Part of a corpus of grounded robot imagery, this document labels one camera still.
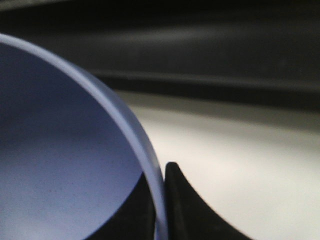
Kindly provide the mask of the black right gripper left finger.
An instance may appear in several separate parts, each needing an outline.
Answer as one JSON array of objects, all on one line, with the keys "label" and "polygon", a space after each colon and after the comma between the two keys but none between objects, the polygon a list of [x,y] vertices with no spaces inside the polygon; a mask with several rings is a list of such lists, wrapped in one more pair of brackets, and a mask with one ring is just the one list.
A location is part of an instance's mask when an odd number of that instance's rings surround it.
[{"label": "black right gripper left finger", "polygon": [[93,240],[153,240],[155,208],[144,174],[115,214],[91,235]]}]

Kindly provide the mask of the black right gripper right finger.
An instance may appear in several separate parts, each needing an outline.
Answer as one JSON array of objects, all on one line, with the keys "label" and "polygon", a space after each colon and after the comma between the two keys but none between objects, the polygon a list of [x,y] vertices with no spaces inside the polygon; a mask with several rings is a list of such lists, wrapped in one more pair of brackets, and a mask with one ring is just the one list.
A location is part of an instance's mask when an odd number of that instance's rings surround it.
[{"label": "black right gripper right finger", "polygon": [[170,240],[248,240],[198,195],[179,165],[165,167],[165,195]]}]

